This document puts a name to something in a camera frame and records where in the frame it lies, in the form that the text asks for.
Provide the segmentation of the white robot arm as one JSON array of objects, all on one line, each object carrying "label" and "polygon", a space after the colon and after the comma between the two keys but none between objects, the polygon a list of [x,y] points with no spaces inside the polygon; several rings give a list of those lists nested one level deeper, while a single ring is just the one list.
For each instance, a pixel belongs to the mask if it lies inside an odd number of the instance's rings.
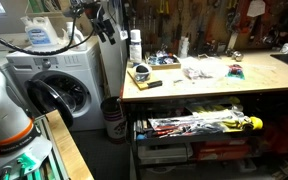
[{"label": "white robot arm", "polygon": [[0,180],[19,180],[31,174],[51,150],[52,142],[8,96],[0,71]]}]

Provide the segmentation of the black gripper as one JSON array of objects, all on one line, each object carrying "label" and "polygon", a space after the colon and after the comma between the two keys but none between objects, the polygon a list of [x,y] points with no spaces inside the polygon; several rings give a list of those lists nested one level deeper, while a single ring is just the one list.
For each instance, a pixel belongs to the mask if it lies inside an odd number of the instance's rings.
[{"label": "black gripper", "polygon": [[84,6],[85,14],[89,19],[93,30],[102,42],[109,40],[111,45],[116,43],[115,30],[111,21],[105,17],[105,10],[101,3],[93,2]]}]

